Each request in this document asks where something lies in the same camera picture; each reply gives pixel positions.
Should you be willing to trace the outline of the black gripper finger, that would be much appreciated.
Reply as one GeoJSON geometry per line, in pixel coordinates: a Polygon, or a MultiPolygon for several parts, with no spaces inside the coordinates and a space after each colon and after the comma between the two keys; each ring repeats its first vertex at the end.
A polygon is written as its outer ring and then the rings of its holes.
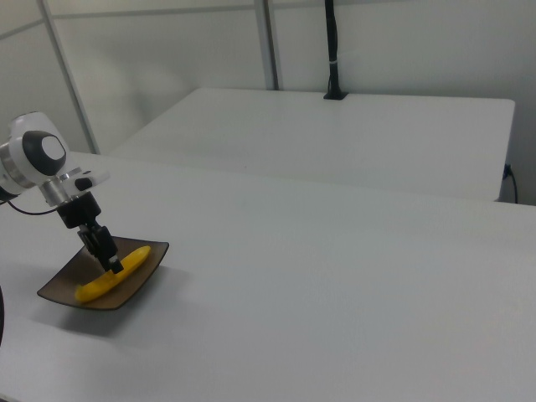
{"type": "Polygon", "coordinates": [[[107,272],[110,259],[110,247],[108,246],[109,233],[105,226],[88,227],[81,225],[78,236],[85,248],[99,261],[104,272],[107,272]]]}
{"type": "Polygon", "coordinates": [[[100,262],[104,272],[118,274],[123,271],[121,260],[117,256],[117,247],[109,230],[105,226],[93,226],[89,229],[90,253],[100,262]]]}

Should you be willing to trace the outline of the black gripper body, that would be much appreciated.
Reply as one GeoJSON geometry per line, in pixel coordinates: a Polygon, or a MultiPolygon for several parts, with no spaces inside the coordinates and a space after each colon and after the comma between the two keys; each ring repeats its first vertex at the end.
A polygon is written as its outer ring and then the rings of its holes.
{"type": "Polygon", "coordinates": [[[91,227],[95,225],[96,217],[101,214],[101,207],[92,193],[85,193],[73,200],[60,205],[56,209],[68,229],[81,225],[91,227]]]}

